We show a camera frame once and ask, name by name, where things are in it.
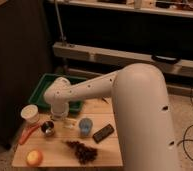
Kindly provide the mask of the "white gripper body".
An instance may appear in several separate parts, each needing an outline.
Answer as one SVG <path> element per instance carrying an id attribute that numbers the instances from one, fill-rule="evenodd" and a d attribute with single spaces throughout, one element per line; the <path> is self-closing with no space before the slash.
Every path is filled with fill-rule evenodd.
<path id="1" fill-rule="evenodd" d="M 69 113 L 68 103 L 54 103 L 51 105 L 51 114 L 53 120 L 64 120 Z"/>

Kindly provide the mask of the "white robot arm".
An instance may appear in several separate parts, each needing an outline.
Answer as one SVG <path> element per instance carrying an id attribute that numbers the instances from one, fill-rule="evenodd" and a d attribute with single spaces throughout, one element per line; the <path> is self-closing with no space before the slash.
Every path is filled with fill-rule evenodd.
<path id="1" fill-rule="evenodd" d="M 168 93 L 162 72 L 150 64 L 131 64 L 75 85 L 58 78 L 44 100 L 63 117 L 69 101 L 109 97 L 124 171 L 180 171 Z"/>

